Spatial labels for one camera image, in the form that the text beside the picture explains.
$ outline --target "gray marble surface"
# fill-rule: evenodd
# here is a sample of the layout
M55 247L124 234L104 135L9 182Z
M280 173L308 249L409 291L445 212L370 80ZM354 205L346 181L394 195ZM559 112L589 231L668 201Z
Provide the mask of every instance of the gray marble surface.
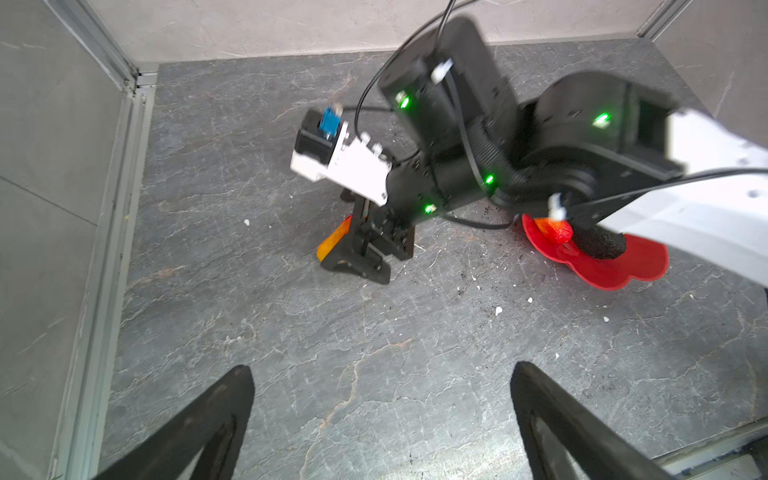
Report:
M643 40L494 51L522 99L602 68L698 104ZM768 413L763 289L681 252L661 280L604 292L519 230L433 220L388 286L322 270L315 249L350 207L291 173L293 139L385 58L162 67L102 466L239 363L257 390L243 479L528 478L508 389L522 359L647 455ZM386 114L361 126L411 148Z

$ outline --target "green led light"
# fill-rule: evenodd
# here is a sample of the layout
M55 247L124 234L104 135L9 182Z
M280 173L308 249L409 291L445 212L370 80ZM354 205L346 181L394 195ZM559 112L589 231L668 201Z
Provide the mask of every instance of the green led light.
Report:
M599 114L592 122L593 127L607 128L611 124L611 116L608 113Z

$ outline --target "red bowl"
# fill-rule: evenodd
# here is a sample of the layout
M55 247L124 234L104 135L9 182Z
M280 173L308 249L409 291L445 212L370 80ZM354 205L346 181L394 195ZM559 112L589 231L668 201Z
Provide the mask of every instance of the red bowl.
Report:
M550 242L528 215L523 215L523 230L539 253L553 262L565 263L583 281L600 290L619 290L633 278L643 282L659 280L670 265L665 245L634 235L624 235L627 250L618 258L598 260L581 252L573 240L562 245Z

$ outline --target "red plate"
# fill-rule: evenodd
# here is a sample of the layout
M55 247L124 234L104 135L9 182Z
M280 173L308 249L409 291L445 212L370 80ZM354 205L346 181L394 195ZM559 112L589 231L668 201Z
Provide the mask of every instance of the red plate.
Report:
M634 235L627 238L627 250L613 260L598 260L582 253L572 241L557 245L547 240L533 219L523 215L525 236L549 260L565 263L581 279L600 290L619 290L631 279L659 280L667 272L670 256L667 247Z

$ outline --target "robotic arm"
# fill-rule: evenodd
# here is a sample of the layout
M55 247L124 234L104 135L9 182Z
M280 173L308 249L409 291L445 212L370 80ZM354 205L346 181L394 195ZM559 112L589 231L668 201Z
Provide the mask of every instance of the robotic arm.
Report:
M398 161L365 132L350 140L338 109L302 122L291 168L356 198L319 249L323 267L388 283L383 257L411 258L416 224L487 197L510 214L632 233L768 284L768 180L743 175L768 168L765 148L603 72L568 75L519 104L470 20L448 22L439 42L436 30L379 79L418 157Z

